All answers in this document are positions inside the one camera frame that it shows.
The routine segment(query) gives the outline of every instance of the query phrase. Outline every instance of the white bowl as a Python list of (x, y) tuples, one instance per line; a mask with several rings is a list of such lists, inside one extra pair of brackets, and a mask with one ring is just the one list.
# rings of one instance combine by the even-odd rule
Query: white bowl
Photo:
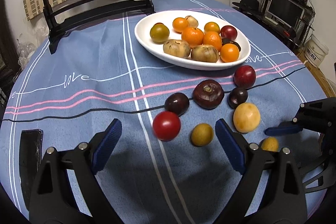
[(238, 36), (236, 38), (236, 42), (241, 47), (241, 52), (239, 54), (239, 58), (237, 61), (224, 63), (221, 61), (221, 58), (217, 61), (217, 63), (208, 63), (208, 62), (199, 62), (191, 60), (190, 57), (187, 59), (175, 57), (163, 52), (163, 45), (156, 44), (152, 41), (150, 37), (150, 30), (155, 23), (161, 22), (166, 25), (170, 31), (169, 39), (181, 39), (181, 34), (176, 33), (173, 30), (173, 20), (177, 17), (186, 17), (193, 16), (198, 20), (198, 28), (204, 31), (204, 25), (208, 22), (216, 22), (220, 28), (229, 24), (227, 21), (222, 20), (218, 17), (211, 16), (208, 14), (203, 14), (199, 12), (187, 11), (187, 10), (171, 10), (171, 11), (163, 11), (151, 14), (149, 16), (144, 17), (140, 20), (135, 26), (134, 32), (139, 43), (144, 46), (144, 48), (149, 51), (151, 54), (164, 60), (168, 63), (174, 64), (176, 66), (189, 68), (189, 69), (197, 69), (197, 70), (223, 70), (234, 67), (243, 63), (251, 53), (251, 46), (247, 39), (247, 37), (238, 29)]

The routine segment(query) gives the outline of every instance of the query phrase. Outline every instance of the silver bolt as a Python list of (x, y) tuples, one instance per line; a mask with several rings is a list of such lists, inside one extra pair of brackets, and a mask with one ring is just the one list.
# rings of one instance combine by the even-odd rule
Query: silver bolt
[(289, 150), (289, 148), (284, 147), (284, 148), (282, 149), (282, 152), (285, 153), (286, 155), (288, 155), (291, 151)]
[(250, 143), (249, 146), (252, 150), (257, 150), (259, 148), (259, 146), (256, 143)]
[(48, 153), (48, 154), (52, 154), (54, 151), (55, 151), (55, 148), (53, 148), (53, 147), (49, 147), (49, 148), (47, 149), (47, 153)]
[(84, 149), (86, 149), (86, 148), (87, 148), (87, 143), (80, 143), (80, 144), (78, 145), (78, 148), (79, 148), (80, 150), (84, 150)]

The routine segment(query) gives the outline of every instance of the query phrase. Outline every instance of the orange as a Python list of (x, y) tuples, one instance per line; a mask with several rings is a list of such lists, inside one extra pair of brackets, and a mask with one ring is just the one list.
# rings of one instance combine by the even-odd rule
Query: orange
[(225, 63), (237, 61), (239, 57), (239, 49), (234, 44), (225, 44), (220, 50), (220, 57)]
[(199, 46), (203, 42), (204, 33), (199, 28), (186, 27), (182, 31), (181, 39), (188, 42), (191, 48)]
[(203, 44), (212, 45), (218, 50), (218, 52), (220, 52), (222, 48), (222, 39), (217, 32), (206, 32), (203, 37)]
[(218, 24), (216, 22), (208, 22), (207, 24), (204, 25), (204, 32), (216, 32), (216, 33), (220, 33), (221, 29), (218, 26)]
[(189, 27), (189, 22), (183, 17), (177, 17), (173, 21), (173, 29), (175, 32), (181, 33), (186, 27)]

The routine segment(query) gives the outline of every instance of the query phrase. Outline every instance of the round table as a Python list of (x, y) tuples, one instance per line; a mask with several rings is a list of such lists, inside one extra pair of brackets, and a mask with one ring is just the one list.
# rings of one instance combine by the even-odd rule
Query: round table
[[(278, 39), (238, 11), (214, 0), (153, 0), (155, 11), (194, 10), (220, 17), (239, 28), (250, 40), (246, 64), (254, 67), (257, 84), (303, 67)], [(224, 90), (232, 90), (234, 70), (196, 71), (168, 64), (147, 52), (136, 40), (134, 27), (145, 15), (124, 14), (98, 25), (73, 30), (62, 38), (51, 55), (45, 41), (32, 56), (15, 83), (4, 119), (29, 120), (44, 116), (67, 117), (91, 108), (134, 111), (162, 105), (170, 94), (181, 91), (191, 97), (201, 79), (216, 78)], [(300, 103), (325, 98), (307, 69), (288, 78), (249, 91), (248, 102), (261, 113), (259, 127), (245, 134), (259, 143), (265, 128), (291, 120)], [(42, 153), (49, 146), (73, 149), (104, 131), (117, 118), (122, 136), (103, 171), (96, 178), (125, 223), (212, 223), (226, 205), (241, 175), (234, 171), (216, 136), (205, 147), (190, 144), (192, 128), (224, 118), (231, 128), (233, 110), (223, 103), (206, 111), (190, 102), (181, 116), (182, 129), (170, 142), (158, 141), (152, 119), (161, 110), (141, 114), (90, 112), (74, 119), (47, 118), (36, 122), (4, 121), (0, 131), (0, 181), (8, 195), (28, 217), (20, 185), (18, 152), (22, 130), (43, 130)], [(319, 156), (318, 133), (279, 138), (302, 166)], [(81, 211), (90, 214), (73, 171), (68, 171)], [(248, 214), (257, 210), (268, 174), (263, 173)], [(325, 191), (306, 195), (308, 216), (319, 206)]]

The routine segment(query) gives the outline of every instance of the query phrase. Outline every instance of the white bucket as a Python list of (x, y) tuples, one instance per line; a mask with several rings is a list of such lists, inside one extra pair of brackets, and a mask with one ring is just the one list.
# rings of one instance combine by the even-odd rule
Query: white bucket
[(318, 67), (328, 53), (328, 47), (324, 46), (314, 35), (312, 35), (307, 43), (304, 56), (314, 67)]

